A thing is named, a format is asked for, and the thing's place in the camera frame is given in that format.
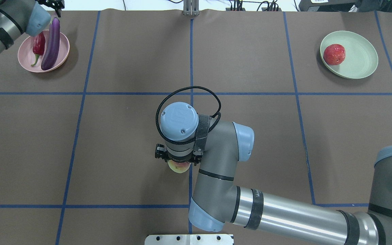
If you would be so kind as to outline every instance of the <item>white bracket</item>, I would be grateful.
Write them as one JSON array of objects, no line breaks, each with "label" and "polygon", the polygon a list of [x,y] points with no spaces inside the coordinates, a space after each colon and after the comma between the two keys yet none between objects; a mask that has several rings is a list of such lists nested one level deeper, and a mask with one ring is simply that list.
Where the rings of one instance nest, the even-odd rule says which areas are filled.
[{"label": "white bracket", "polygon": [[145,245],[234,245],[233,234],[149,235]]},{"label": "white bracket", "polygon": [[198,16],[199,0],[184,0],[184,11],[182,13],[187,16]]}]

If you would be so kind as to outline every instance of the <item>purple eggplant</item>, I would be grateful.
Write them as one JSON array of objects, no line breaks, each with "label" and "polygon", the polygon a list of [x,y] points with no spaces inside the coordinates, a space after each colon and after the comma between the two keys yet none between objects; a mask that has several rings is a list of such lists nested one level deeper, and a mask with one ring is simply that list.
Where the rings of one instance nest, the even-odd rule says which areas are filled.
[{"label": "purple eggplant", "polygon": [[45,56],[43,56],[42,70],[51,69],[57,61],[60,48],[60,21],[57,17],[52,19],[49,25],[48,46],[46,48]]}]

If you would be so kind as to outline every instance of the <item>plate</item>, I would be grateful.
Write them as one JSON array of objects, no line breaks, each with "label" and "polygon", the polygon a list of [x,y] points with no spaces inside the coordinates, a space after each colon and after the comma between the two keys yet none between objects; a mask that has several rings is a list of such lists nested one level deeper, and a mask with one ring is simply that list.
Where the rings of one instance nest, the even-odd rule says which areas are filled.
[{"label": "plate", "polygon": [[[45,35],[45,53],[46,49],[48,48],[48,37],[49,37],[49,30],[43,31],[43,34]],[[19,64],[27,71],[31,72],[48,72],[55,70],[57,67],[61,66],[65,60],[67,59],[67,56],[69,55],[69,40],[67,37],[63,34],[60,33],[60,48],[59,48],[59,55],[57,56],[57,60],[55,62],[55,65],[49,69],[49,70],[42,70],[40,68],[40,65],[42,64],[43,60],[43,55],[39,56],[39,60],[37,61],[37,64],[34,67],[31,67],[32,64],[34,64],[34,61],[36,61],[36,55],[33,53],[33,40],[34,37],[28,37],[23,41],[23,43],[19,47],[19,51],[17,51],[17,60],[19,61]]]},{"label": "plate", "polygon": [[[346,59],[339,65],[328,65],[323,59],[325,49],[340,44],[346,50]],[[320,44],[320,57],[333,73],[346,79],[363,79],[378,67],[378,53],[363,36],[351,31],[335,31],[328,34]]]}]

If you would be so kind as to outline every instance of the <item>pink bowl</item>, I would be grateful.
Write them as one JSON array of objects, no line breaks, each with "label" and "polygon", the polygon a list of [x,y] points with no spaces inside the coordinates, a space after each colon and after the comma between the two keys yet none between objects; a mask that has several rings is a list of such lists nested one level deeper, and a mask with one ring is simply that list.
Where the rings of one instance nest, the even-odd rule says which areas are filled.
[{"label": "pink bowl", "polygon": [[[49,30],[43,31],[43,34],[45,35],[45,53],[46,49],[48,47],[48,37],[49,37]],[[28,37],[23,41],[23,43],[19,47],[19,51],[17,51],[17,60],[19,61],[19,64],[27,71],[31,72],[48,72],[56,69],[57,67],[61,66],[67,59],[67,56],[69,55],[69,40],[67,37],[63,34],[60,33],[60,48],[59,48],[59,55],[57,56],[57,61],[55,62],[55,65],[49,69],[49,70],[42,70],[40,68],[40,65],[42,64],[42,59],[43,55],[39,56],[39,60],[37,61],[37,64],[34,67],[31,67],[32,64],[34,64],[34,61],[36,60],[36,56],[33,53],[33,40],[34,37]]]}]

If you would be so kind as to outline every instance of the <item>robotic arm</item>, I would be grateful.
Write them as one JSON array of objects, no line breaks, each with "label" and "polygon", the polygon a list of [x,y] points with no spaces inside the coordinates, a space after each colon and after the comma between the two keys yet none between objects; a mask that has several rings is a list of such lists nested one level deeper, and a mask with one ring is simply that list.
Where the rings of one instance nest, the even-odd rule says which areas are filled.
[{"label": "robotic arm", "polygon": [[[201,87],[180,89],[171,96],[190,88]],[[157,125],[159,111],[171,96],[157,110]],[[220,115],[219,110],[213,116]],[[392,245],[392,146],[378,155],[369,212],[351,214],[235,186],[238,161],[252,153],[254,132],[249,127],[219,117],[212,122],[183,102],[167,106],[160,121],[157,128],[166,146],[157,144],[156,158],[200,163],[189,212],[194,226],[219,232],[230,222],[318,244]]]},{"label": "robotic arm", "polygon": [[36,36],[48,26],[50,14],[40,4],[55,9],[59,17],[64,8],[64,0],[0,0],[0,53],[24,32]]}]

